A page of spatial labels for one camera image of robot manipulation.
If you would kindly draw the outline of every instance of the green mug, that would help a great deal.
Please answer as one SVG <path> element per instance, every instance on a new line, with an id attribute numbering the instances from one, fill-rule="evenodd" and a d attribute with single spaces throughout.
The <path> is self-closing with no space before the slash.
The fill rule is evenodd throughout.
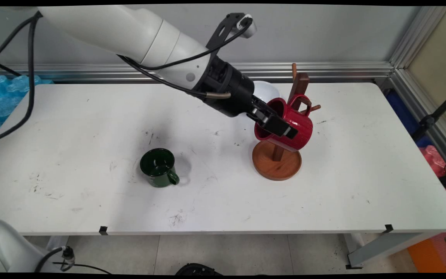
<path id="1" fill-rule="evenodd" d="M 175 173 L 175 157 L 164 148 L 149 150 L 140 159 L 140 170 L 147 176 L 147 181 L 154 187 L 177 185 L 180 178 Z"/>

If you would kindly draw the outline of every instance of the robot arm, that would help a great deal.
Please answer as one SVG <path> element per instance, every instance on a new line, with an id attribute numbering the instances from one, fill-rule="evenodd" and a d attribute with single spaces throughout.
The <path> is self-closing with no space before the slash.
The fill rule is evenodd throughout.
<path id="1" fill-rule="evenodd" d="M 165 65 L 213 49 L 225 42 L 228 35 L 244 27 L 247 29 L 241 37 L 249 38 L 256 32 L 249 14 L 228 14 L 207 45 L 203 46 L 147 9 L 97 5 L 39 7 L 39 11 L 52 25 L 70 36 L 122 55 L 144 67 Z M 206 97 L 197 98 L 227 116 L 246 113 L 263 129 L 293 138 L 297 130 L 255 97 L 254 83 L 221 60 L 217 52 L 154 72 L 169 83 L 207 92 Z"/>

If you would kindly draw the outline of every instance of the red mug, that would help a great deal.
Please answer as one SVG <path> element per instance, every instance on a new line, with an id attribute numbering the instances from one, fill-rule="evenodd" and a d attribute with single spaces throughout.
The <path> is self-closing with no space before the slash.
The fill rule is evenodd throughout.
<path id="1" fill-rule="evenodd" d="M 296 111 L 292 107 L 296 102 L 307 104 L 307 109 L 303 113 Z M 282 98 L 275 98 L 268 102 L 268 106 L 278 113 L 278 116 L 288 122 L 290 126 L 297 129 L 297 134 L 290 139 L 287 136 L 277 136 L 271 134 L 261 126 L 254 125 L 254 134 L 259 141 L 270 141 L 275 145 L 281 146 L 290 152 L 295 152 L 303 148 L 313 134 L 313 122 L 309 118 L 311 112 L 311 101 L 305 95 L 296 94 L 287 104 Z"/>

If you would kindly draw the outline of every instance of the table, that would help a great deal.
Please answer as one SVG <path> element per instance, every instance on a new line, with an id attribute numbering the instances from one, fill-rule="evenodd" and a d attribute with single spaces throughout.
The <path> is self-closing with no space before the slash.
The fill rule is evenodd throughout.
<path id="1" fill-rule="evenodd" d="M 274 86 L 285 99 L 292 87 Z M 253 167 L 244 115 L 161 84 L 38 85 L 28 122 L 0 140 L 0 219 L 22 235 L 345 233 L 353 267 L 446 232 L 446 191 L 375 84 L 306 95 L 322 106 L 313 136 L 299 172 L 277 182 Z M 140 158 L 161 147 L 177 186 L 142 178 Z"/>

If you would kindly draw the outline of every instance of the floor tile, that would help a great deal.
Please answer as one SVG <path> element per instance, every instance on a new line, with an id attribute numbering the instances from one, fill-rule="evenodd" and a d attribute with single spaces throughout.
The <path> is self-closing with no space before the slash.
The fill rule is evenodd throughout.
<path id="1" fill-rule="evenodd" d="M 294 274 L 417 272 L 407 250 L 366 263 L 361 270 L 347 270 L 348 249 L 342 234 L 290 234 L 288 239 Z"/>
<path id="2" fill-rule="evenodd" d="M 292 274 L 287 236 L 162 235 L 154 274 L 174 275 L 187 263 L 223 275 Z"/>
<path id="3" fill-rule="evenodd" d="M 67 243 L 77 264 L 93 265 L 113 274 L 153 274 L 158 250 L 158 235 L 71 236 Z M 73 267 L 68 272 L 102 272 Z"/>

